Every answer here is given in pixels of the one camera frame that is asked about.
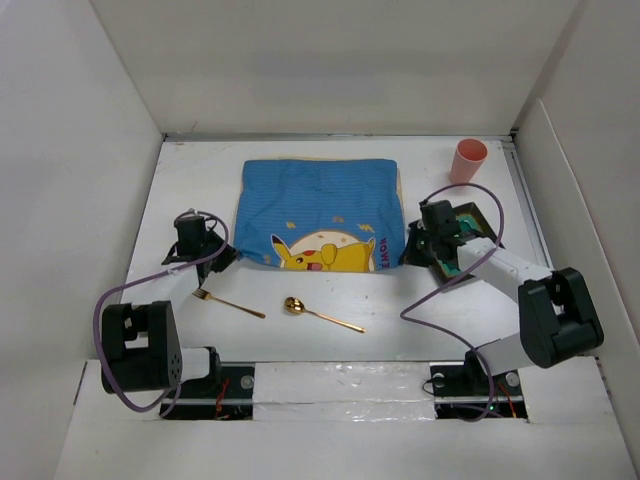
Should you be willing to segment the green square plate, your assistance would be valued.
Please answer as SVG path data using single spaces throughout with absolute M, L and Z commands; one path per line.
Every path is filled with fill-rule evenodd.
M 454 251 L 456 242 L 475 238 L 488 238 L 491 243 L 497 235 L 474 202 L 452 206 L 447 200 L 438 201 L 435 208 L 435 227 L 438 234 L 445 236 L 438 247 L 433 246 L 433 271 L 438 281 L 444 285 L 462 272 Z

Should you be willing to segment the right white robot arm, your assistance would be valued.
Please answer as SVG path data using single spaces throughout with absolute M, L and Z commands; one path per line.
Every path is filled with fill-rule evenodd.
M 441 262 L 460 272 L 427 299 L 471 275 L 518 307 L 518 332 L 479 347 L 444 327 L 412 319 L 407 311 L 401 313 L 403 320 L 440 331 L 469 347 L 462 369 L 468 390 L 486 393 L 501 374 L 529 366 L 549 369 L 604 343 L 604 330 L 578 270 L 534 264 L 502 247 L 497 237 L 465 230 L 447 200 L 423 200 L 420 211 L 421 218 L 409 225 L 406 260 L 419 266 Z

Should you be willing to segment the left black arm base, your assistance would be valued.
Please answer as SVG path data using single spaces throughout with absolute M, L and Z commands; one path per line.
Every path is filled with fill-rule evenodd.
M 165 420 L 252 420 L 254 386 L 255 364 L 223 363 L 218 377 L 185 382 L 176 403 L 171 394 L 159 415 Z

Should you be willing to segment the blue yellow printed cloth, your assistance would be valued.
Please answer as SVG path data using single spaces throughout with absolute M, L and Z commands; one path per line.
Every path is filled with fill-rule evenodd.
M 234 245 L 256 263 L 286 270 L 395 268 L 405 249 L 398 166 L 390 159 L 249 160 Z

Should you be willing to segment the pink plastic cup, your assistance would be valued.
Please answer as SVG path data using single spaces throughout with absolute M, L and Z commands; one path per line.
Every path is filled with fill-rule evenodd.
M 469 183 L 476 175 L 488 155 L 487 146 L 480 140 L 461 140 L 455 149 L 449 172 L 452 184 Z

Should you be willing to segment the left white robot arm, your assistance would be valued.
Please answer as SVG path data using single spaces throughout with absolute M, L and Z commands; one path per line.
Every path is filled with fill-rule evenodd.
M 110 290 L 96 305 L 94 342 L 109 394 L 170 392 L 186 380 L 175 311 L 237 257 L 228 227 L 211 213 L 188 210 L 173 226 L 177 240 L 163 270 Z

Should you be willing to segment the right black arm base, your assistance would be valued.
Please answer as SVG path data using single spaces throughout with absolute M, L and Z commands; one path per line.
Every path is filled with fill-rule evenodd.
M 433 362 L 429 371 L 430 377 L 423 382 L 422 390 L 434 400 L 438 420 L 476 421 L 485 409 L 488 419 L 528 418 L 517 370 L 492 377 L 492 397 L 488 377 L 471 354 L 463 361 Z

